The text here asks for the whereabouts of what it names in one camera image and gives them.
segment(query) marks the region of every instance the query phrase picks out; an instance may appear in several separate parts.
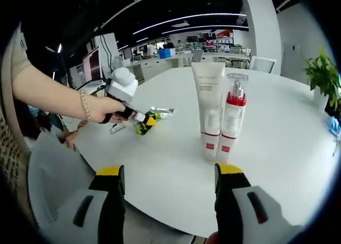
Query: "red label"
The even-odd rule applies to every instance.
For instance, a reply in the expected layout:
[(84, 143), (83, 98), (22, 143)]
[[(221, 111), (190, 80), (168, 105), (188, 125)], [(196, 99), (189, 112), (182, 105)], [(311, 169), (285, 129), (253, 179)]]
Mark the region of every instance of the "red label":
[(223, 152), (230, 152), (230, 148), (223, 145), (222, 151)]
[(210, 150), (214, 150), (214, 144), (206, 143), (206, 148)]

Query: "green leaves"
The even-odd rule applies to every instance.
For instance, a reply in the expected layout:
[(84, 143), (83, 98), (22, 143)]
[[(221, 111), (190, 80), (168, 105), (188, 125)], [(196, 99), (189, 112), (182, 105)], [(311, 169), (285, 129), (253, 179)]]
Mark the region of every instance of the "green leaves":
[(319, 86), (321, 94), (329, 95), (330, 106), (334, 106), (336, 110), (338, 88), (341, 87), (338, 71), (323, 49), (319, 49), (319, 53), (320, 55), (316, 59), (305, 60), (307, 68), (304, 71), (310, 80), (310, 90)]

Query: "white round table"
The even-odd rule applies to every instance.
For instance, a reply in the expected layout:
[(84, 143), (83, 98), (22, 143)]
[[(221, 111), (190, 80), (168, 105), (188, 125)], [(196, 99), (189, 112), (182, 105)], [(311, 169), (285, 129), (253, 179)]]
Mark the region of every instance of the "white round table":
[[(337, 168), (327, 115), (312, 103), (309, 87), (280, 76), (247, 74), (248, 102), (230, 163), (251, 185), (276, 199), (291, 224), (304, 225), (323, 202)], [(201, 154), (197, 92), (192, 69), (168, 70), (138, 87), (132, 105), (175, 108), (145, 136), (132, 126), (114, 135), (109, 125), (80, 130), (76, 147), (94, 170), (125, 166), (126, 200), (156, 220), (207, 237), (217, 230), (214, 164)]]

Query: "beige sleeve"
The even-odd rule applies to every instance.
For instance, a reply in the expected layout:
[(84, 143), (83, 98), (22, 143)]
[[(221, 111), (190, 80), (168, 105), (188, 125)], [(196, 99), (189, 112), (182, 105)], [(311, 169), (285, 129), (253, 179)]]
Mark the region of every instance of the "beige sleeve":
[(11, 63), (11, 75), (12, 75), (12, 83), (14, 79), (18, 76), (22, 70), (31, 65), (31, 62), (27, 59), (27, 54), (24, 49), (21, 48), (20, 45), (21, 32), (20, 26), (15, 32), (13, 51), (12, 51), (12, 63)]

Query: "silver wrapper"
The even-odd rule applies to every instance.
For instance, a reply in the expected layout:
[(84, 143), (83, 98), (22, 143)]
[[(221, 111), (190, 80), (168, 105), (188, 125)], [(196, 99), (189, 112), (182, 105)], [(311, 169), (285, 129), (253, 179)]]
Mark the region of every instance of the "silver wrapper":
[(124, 129), (126, 125), (124, 124), (117, 124), (115, 123), (113, 126), (109, 128), (110, 135), (115, 134), (116, 132), (120, 131), (121, 129)]
[(174, 108), (156, 108), (156, 107), (151, 107), (150, 111), (154, 112), (157, 114), (157, 120), (163, 120), (166, 119), (174, 113)]

